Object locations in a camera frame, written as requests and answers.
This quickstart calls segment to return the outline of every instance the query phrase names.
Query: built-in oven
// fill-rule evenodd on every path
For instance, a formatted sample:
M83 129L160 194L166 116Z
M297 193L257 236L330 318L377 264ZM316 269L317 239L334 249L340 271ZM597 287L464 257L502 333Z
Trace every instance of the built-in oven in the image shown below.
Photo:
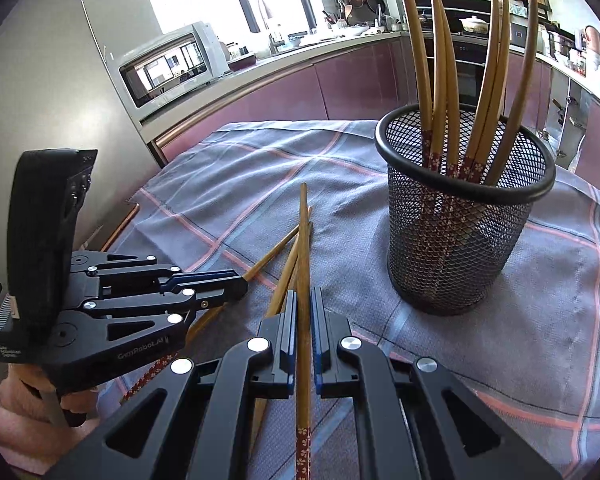
M458 66L458 93L460 94L460 102L477 106L482 78L484 77L484 64L487 60L487 45L484 41L472 43L471 39L471 37L456 37L454 34L454 52L456 54L456 65ZM424 42L427 51L427 60L429 61L429 78L431 85L433 85L433 39L425 38Z

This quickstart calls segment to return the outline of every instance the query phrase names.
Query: utensil holder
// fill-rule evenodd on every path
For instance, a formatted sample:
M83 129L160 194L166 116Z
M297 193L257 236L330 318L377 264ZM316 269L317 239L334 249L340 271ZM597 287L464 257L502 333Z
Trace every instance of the utensil holder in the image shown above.
M475 107L461 105L460 153ZM500 118L484 176L507 119ZM473 184L422 167L418 105L398 108L376 126L376 149L387 161L389 277L415 308L451 316L474 308L504 267L533 202L553 187L555 164L544 144L520 128L495 186ZM446 144L441 171L446 166Z

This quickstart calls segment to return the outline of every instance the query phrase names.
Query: holder rim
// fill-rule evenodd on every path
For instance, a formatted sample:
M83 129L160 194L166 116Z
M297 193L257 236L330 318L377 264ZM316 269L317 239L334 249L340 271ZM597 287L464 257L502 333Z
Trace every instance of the holder rim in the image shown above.
M400 155L389 143L386 137L387 126L399 116L419 110L419 105L406 105L397 108L385 115L376 124L376 150L389 166L411 177L413 180L430 187L436 191L446 193L464 200L490 205L519 205L533 203L546 195L555 182L555 162L547 147L524 126L520 126L519 134L526 137L541 153L546 165L544 176L535 184L525 187L496 187L485 184L474 184L458 178L451 178L441 173L436 173L428 168L423 168ZM475 113L476 107L461 104L460 109ZM500 121L507 123L505 116Z

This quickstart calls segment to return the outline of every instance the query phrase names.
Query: microwave oven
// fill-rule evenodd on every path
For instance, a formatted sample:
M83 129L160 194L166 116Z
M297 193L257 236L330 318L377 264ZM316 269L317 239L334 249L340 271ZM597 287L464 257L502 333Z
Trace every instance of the microwave oven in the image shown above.
M229 72L211 25L195 22L114 61L113 81L139 126L160 108Z

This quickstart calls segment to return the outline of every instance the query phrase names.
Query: bowl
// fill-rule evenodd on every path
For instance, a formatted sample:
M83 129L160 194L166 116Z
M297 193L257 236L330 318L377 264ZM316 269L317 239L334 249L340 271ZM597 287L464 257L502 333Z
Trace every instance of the bowl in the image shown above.
M355 38L367 30L369 30L369 27L366 25L356 25L353 27L342 28L338 33L344 35L345 38Z

